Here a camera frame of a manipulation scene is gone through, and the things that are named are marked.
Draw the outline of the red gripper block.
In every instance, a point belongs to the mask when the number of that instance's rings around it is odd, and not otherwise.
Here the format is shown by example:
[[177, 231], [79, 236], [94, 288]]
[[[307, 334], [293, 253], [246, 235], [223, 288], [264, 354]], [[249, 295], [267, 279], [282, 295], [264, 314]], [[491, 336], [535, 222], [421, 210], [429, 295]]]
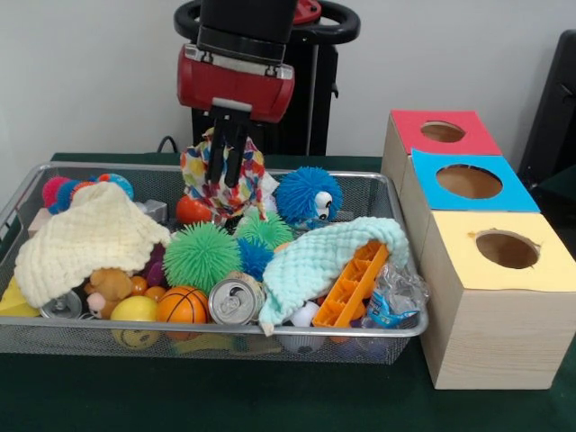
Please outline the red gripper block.
[[[188, 43], [177, 63], [177, 98], [181, 105], [208, 112], [213, 106], [245, 111], [255, 122], [278, 123], [287, 111], [295, 87], [293, 67], [253, 63], [199, 49]], [[248, 138], [247, 120], [211, 110], [214, 119], [208, 179], [217, 184], [228, 149], [225, 184], [239, 182]]]

